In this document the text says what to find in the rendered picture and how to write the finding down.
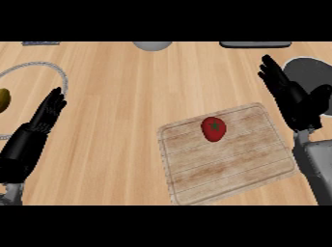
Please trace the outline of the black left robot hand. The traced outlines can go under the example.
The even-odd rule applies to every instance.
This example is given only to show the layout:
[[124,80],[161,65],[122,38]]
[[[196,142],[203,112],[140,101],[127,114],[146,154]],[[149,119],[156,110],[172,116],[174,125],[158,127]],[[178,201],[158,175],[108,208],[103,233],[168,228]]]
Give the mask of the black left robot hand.
[[29,122],[18,128],[0,152],[0,183],[25,182],[38,163],[49,134],[65,106],[62,88],[56,88],[44,98]]

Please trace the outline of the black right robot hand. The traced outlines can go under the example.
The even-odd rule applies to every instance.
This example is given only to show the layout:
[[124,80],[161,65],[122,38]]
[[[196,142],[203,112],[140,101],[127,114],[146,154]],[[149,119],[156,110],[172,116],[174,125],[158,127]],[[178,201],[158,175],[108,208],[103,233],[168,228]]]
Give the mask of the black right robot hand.
[[332,86],[324,84],[308,93],[301,84],[288,78],[270,55],[263,56],[260,69],[258,76],[264,80],[289,128],[295,132],[320,129],[320,115],[329,109]]

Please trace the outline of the dark grey round pan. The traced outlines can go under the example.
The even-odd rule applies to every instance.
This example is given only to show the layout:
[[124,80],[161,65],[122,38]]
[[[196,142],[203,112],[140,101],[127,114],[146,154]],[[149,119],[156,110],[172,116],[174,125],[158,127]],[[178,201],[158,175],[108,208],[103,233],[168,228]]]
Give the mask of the dark grey round pan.
[[[298,82],[310,93],[319,86],[332,86],[332,65],[313,57],[296,57],[283,66],[288,78]],[[324,116],[332,118],[332,96]]]

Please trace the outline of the red tomato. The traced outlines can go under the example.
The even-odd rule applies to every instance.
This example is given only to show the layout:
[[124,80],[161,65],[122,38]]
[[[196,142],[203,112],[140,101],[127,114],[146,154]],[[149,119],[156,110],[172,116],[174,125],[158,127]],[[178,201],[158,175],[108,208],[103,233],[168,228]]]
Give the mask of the red tomato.
[[201,129],[203,136],[209,142],[218,142],[227,133],[226,122],[215,117],[208,117],[202,121]]

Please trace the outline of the wooden cutting board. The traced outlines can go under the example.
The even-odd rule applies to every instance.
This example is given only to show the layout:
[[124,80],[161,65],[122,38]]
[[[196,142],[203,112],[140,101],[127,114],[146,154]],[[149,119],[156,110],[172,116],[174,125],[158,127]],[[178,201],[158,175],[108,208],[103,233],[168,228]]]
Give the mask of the wooden cutting board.
[[214,112],[227,132],[206,140],[202,116],[158,128],[158,144],[171,202],[209,204],[289,178],[298,165],[265,106],[255,102]]

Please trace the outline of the dark grey flat tray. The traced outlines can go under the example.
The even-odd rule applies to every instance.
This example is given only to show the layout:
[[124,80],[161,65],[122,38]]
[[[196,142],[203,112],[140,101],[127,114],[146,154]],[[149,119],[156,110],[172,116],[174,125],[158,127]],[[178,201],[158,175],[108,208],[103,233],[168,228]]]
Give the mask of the dark grey flat tray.
[[224,48],[285,48],[291,41],[220,41]]

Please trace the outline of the blue grey flat object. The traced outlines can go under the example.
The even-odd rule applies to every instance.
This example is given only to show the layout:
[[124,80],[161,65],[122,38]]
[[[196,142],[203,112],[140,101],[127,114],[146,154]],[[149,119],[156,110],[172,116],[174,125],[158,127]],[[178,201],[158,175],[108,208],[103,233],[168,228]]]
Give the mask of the blue grey flat object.
[[31,46],[31,45],[59,45],[59,41],[23,41],[22,45],[23,46]]

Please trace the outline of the grey round bowl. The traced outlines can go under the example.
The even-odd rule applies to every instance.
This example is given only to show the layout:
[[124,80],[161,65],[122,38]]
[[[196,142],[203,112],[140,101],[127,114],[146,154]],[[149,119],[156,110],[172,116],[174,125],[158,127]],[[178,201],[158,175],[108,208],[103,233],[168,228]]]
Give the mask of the grey round bowl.
[[136,41],[134,45],[144,51],[159,51],[165,49],[172,43],[170,41]]

